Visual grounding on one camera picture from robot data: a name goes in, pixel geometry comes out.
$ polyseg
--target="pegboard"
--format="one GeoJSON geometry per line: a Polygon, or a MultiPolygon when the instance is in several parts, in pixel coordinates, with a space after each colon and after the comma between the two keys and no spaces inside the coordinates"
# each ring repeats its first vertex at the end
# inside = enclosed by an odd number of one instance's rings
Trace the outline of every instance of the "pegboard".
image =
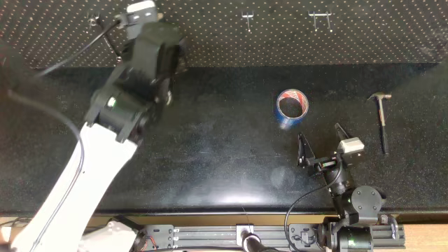
{"type": "MultiPolygon", "coordinates": [[[[42,68],[72,55],[132,0],[3,0],[0,38],[30,67],[42,68]]],[[[159,0],[159,13],[179,24],[188,44],[190,67],[246,67],[301,64],[441,62],[447,55],[448,0],[159,0]],[[254,13],[249,20],[242,12],[254,13]],[[332,13],[314,19],[308,11],[332,13]]],[[[121,48],[124,30],[114,29],[121,48]]],[[[114,67],[104,40],[68,67],[114,67]]]]}

